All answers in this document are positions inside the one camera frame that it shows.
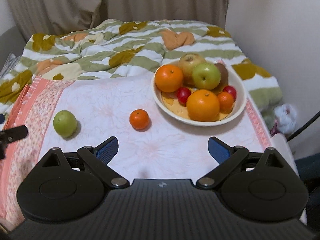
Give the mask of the green apple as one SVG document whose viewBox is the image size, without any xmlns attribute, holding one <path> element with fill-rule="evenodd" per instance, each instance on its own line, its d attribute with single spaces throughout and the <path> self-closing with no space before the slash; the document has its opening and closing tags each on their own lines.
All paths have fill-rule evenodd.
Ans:
<svg viewBox="0 0 320 240">
<path fill-rule="evenodd" d="M 221 81 L 221 73 L 215 64 L 198 64 L 192 73 L 194 85 L 197 89 L 213 90 Z"/>
<path fill-rule="evenodd" d="M 53 127 L 58 135 L 68 138 L 74 134 L 78 126 L 76 117 L 70 111 L 59 111 L 53 119 Z"/>
</svg>

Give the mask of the small orange mandarin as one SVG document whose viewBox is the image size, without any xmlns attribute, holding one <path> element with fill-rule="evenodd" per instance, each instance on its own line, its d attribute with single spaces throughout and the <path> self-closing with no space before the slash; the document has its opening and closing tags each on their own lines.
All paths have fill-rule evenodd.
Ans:
<svg viewBox="0 0 320 240">
<path fill-rule="evenodd" d="M 136 109 L 130 114 L 129 122 L 134 129 L 143 130 L 149 126 L 150 118 L 147 111 Z"/>
</svg>

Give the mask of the medium orange mandarin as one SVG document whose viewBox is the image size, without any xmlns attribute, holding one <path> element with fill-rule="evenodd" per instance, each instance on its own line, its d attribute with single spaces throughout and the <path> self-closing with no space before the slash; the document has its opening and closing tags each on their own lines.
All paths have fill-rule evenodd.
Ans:
<svg viewBox="0 0 320 240">
<path fill-rule="evenodd" d="M 220 112 L 229 114 L 231 113 L 234 105 L 234 98 L 227 92 L 221 92 L 217 95 L 220 103 Z"/>
</svg>

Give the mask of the large orange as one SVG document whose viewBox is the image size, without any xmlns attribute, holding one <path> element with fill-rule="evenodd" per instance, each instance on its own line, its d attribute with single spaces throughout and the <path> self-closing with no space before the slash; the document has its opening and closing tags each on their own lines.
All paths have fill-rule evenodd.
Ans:
<svg viewBox="0 0 320 240">
<path fill-rule="evenodd" d="M 157 69 L 155 84 L 157 88 L 166 93 L 172 93 L 183 85 L 183 72 L 173 64 L 166 64 Z"/>
<path fill-rule="evenodd" d="M 194 121 L 216 121 L 220 113 L 218 97 L 206 89 L 199 89 L 191 93 L 187 99 L 186 107 L 189 118 Z"/>
</svg>

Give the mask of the grey patterned pillow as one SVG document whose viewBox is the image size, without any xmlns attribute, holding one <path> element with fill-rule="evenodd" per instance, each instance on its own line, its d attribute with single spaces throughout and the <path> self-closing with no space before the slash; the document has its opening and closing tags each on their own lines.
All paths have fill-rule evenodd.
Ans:
<svg viewBox="0 0 320 240">
<path fill-rule="evenodd" d="M 10 53 L 1 69 L 0 78 L 5 77 L 20 61 L 21 56 L 16 56 L 14 53 Z"/>
</svg>

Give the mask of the pink floral towel cloth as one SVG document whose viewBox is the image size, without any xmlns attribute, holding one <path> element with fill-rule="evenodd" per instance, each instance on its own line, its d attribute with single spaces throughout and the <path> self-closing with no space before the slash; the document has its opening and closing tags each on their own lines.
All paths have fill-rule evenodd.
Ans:
<svg viewBox="0 0 320 240">
<path fill-rule="evenodd" d="M 6 217 L 9 231 L 23 222 L 15 194 L 18 184 L 44 156 L 46 150 L 59 146 L 76 150 L 94 145 L 110 136 L 119 140 L 119 152 L 111 167 L 129 180 L 134 178 L 195 179 L 217 166 L 207 147 L 217 136 L 232 145 L 263 150 L 271 139 L 251 99 L 233 121 L 219 126 L 198 127 L 182 123 L 161 110 L 152 96 L 152 73 L 132 77 L 84 81 L 49 81 L 40 77 L 25 94 L 15 119 L 25 124 L 29 135 L 10 148 L 13 156 L 9 179 Z M 129 122 L 136 109 L 147 111 L 150 124 L 134 129 Z M 78 126 L 68 138 L 58 135 L 54 116 L 62 110 L 76 117 Z"/>
</svg>

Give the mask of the white crumpled plastic bag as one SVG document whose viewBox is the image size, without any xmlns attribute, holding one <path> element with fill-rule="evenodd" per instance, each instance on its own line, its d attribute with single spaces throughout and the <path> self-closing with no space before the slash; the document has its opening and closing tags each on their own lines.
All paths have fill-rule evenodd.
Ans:
<svg viewBox="0 0 320 240">
<path fill-rule="evenodd" d="M 271 135 L 281 133 L 290 135 L 295 131 L 297 123 L 297 112 L 292 105 L 285 103 L 277 106 L 273 110 L 274 126 L 271 129 Z"/>
</svg>

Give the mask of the red cherry tomato right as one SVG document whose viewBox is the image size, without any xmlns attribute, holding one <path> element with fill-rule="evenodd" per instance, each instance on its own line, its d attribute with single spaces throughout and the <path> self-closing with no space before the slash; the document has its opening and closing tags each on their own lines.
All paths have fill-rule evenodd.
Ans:
<svg viewBox="0 0 320 240">
<path fill-rule="evenodd" d="M 234 101 L 237 98 L 237 92 L 236 89 L 233 86 L 226 86 L 223 89 L 224 92 L 227 92 L 228 94 L 231 94 L 231 96 L 233 97 Z"/>
</svg>

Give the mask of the red cherry tomato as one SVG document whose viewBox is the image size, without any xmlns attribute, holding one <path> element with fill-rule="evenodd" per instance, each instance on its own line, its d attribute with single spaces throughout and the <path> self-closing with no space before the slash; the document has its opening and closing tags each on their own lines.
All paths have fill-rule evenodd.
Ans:
<svg viewBox="0 0 320 240">
<path fill-rule="evenodd" d="M 228 94 L 231 94 L 231 96 L 233 97 L 234 101 L 237 98 L 237 92 L 236 89 L 233 86 L 226 86 L 223 89 L 224 92 L 227 92 Z"/>
<path fill-rule="evenodd" d="M 191 90 L 187 87 L 180 87 L 176 91 L 176 97 L 181 105 L 185 105 L 189 96 L 191 95 Z"/>
</svg>

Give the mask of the grey sofa backrest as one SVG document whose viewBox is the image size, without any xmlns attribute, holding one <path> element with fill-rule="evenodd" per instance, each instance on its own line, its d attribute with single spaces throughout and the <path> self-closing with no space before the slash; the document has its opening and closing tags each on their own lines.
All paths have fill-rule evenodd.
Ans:
<svg viewBox="0 0 320 240">
<path fill-rule="evenodd" d="M 10 28 L 4 34 L 2 34 L 0 39 L 1 68 L 3 68 L 10 53 L 13 53 L 15 56 L 21 56 L 25 45 L 26 40 L 16 26 Z"/>
</svg>

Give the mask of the brown kiwi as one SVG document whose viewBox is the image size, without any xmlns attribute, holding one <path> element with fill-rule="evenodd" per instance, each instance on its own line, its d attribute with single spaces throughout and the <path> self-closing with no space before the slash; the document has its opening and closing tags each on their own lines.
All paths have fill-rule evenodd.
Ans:
<svg viewBox="0 0 320 240">
<path fill-rule="evenodd" d="M 221 91 L 223 91 L 223 89 L 228 86 L 228 70 L 227 68 L 221 64 L 221 63 L 216 63 L 215 66 L 217 67 L 217 69 L 220 71 L 221 74 L 221 80 L 220 83 L 218 84 L 218 86 L 214 89 L 214 92 L 216 94 L 219 94 Z"/>
</svg>

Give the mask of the red cherry tomato left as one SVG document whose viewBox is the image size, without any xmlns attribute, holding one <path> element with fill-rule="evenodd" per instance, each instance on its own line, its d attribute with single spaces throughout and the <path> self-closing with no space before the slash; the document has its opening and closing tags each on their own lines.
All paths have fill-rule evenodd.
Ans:
<svg viewBox="0 0 320 240">
<path fill-rule="evenodd" d="M 187 87 L 180 87 L 176 91 L 176 97 L 181 105 L 185 105 L 189 96 L 191 95 L 191 90 Z"/>
</svg>

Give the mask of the white oval fruit bowl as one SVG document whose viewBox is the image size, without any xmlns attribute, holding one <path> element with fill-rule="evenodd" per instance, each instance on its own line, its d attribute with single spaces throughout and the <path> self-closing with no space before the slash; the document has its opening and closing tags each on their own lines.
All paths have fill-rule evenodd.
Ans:
<svg viewBox="0 0 320 240">
<path fill-rule="evenodd" d="M 178 64 L 178 61 L 172 62 L 170 64 L 176 65 Z M 186 104 L 181 105 L 176 97 L 176 91 L 172 93 L 166 93 L 160 91 L 156 84 L 155 84 L 155 74 L 152 78 L 151 85 L 152 85 L 152 92 L 153 92 L 153 98 L 157 105 L 160 107 L 161 110 L 163 110 L 165 113 L 167 113 L 169 116 L 173 117 L 174 119 L 189 124 L 192 126 L 199 126 L 199 127 L 212 127 L 212 126 L 219 126 L 226 124 L 228 122 L 233 121 L 235 118 L 237 118 L 245 109 L 246 102 L 247 102 L 247 95 L 245 92 L 244 85 L 242 84 L 240 77 L 238 77 L 234 72 L 228 70 L 228 86 L 233 86 L 236 89 L 237 92 L 237 98 L 234 101 L 233 109 L 231 113 L 225 114 L 220 112 L 218 119 L 216 121 L 212 122 L 200 122 L 200 121 L 194 121 L 189 118 L 188 111 Z M 194 86 L 186 85 L 183 82 L 182 87 L 187 87 L 191 90 L 191 93 L 195 92 L 196 90 L 199 90 Z"/>
</svg>

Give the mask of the green striped floral quilt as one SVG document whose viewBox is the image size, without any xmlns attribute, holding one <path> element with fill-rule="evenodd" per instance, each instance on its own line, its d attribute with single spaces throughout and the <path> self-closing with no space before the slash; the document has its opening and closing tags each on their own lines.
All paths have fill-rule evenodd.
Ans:
<svg viewBox="0 0 320 240">
<path fill-rule="evenodd" d="M 135 76 L 154 72 L 186 53 L 233 67 L 260 111 L 283 98 L 277 79 L 254 64 L 218 26 L 185 20 L 112 19 L 70 34 L 32 35 L 13 67 L 1 75 L 1 113 L 10 113 L 36 76 L 63 81 Z"/>
</svg>

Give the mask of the beige curtain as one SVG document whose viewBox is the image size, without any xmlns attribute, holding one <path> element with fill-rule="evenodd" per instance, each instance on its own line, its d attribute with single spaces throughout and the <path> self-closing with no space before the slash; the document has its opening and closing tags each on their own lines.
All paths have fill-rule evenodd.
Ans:
<svg viewBox="0 0 320 240">
<path fill-rule="evenodd" d="M 7 0 L 25 38 L 91 29 L 104 20 L 197 20 L 225 26 L 228 0 Z"/>
</svg>

